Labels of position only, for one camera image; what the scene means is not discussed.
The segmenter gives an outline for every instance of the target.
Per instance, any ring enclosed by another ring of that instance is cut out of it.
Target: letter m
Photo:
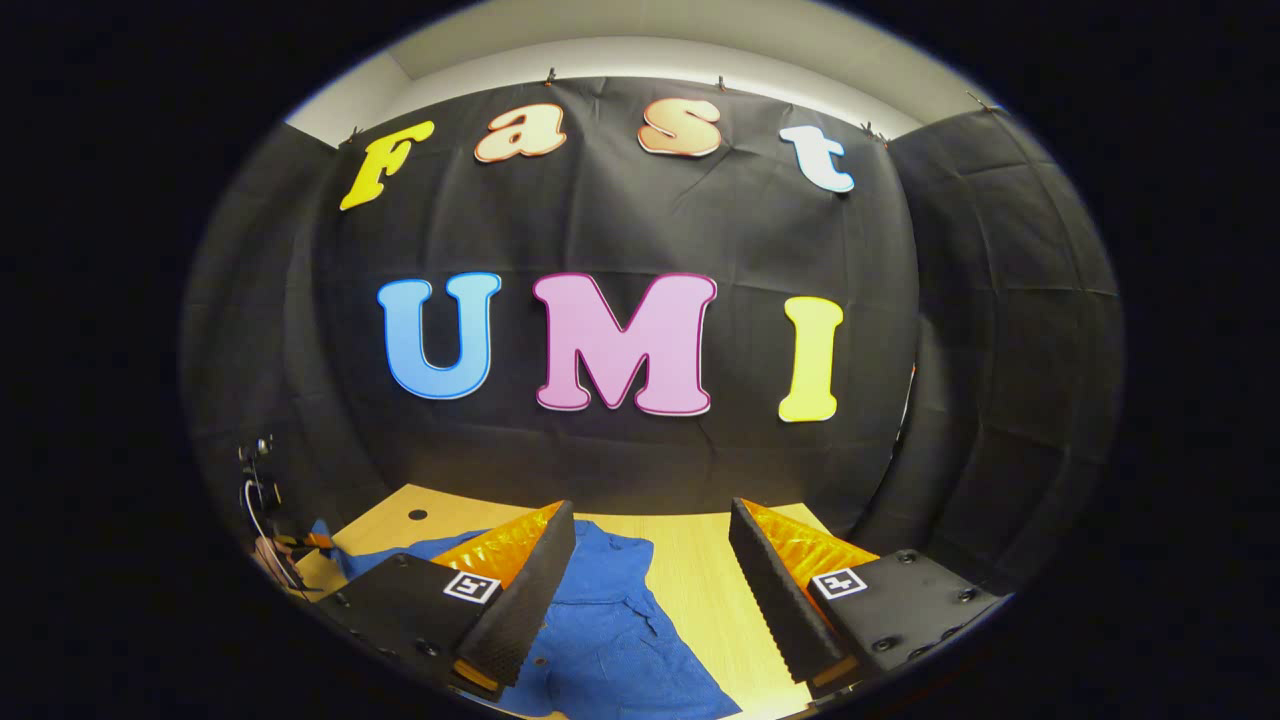
[[[649,361],[649,379],[636,407],[652,415],[701,415],[712,398],[701,387],[703,315],[716,299],[705,275],[659,275],[645,291],[626,329],[590,275],[559,273],[534,283],[547,305],[547,384],[538,404],[549,410],[582,410],[591,393],[579,384],[577,360],[611,410]]]

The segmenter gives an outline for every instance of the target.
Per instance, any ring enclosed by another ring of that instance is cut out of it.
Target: white wall
[[[724,85],[735,90],[812,108],[855,126],[869,120],[873,131],[888,138],[923,124],[865,92],[763,55],[662,37],[586,37],[518,47],[424,76],[407,83],[369,126],[468,92],[543,81],[552,67],[557,78],[654,77],[713,86],[724,76]]]
[[[408,85],[399,63],[379,53],[317,91],[284,122],[337,147],[351,137],[352,128],[380,123],[387,106]]]

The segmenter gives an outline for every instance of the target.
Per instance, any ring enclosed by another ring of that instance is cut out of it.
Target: wooden table
[[[426,510],[428,516],[411,520],[412,510]],[[334,542],[348,553],[364,555],[493,528],[530,510],[404,486],[334,534]],[[826,532],[803,503],[773,510]],[[721,689],[742,708],[731,717],[776,720],[808,706],[809,691],[804,683],[791,682],[728,544],[727,511],[704,515],[575,512],[575,518],[591,520],[607,533],[653,542],[653,564],[645,583],[681,639],[698,655]],[[298,570],[308,585],[324,588],[323,593],[308,593],[312,600],[346,584],[337,562],[319,552],[300,560]],[[564,716],[554,712],[548,717]]]

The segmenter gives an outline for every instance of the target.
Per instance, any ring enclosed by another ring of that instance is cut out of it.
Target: fisheye lens view
[[[187,433],[265,587],[568,720],[817,716],[1016,603],[1123,395],[1052,137],[808,0],[403,31],[244,158],[187,278]]]

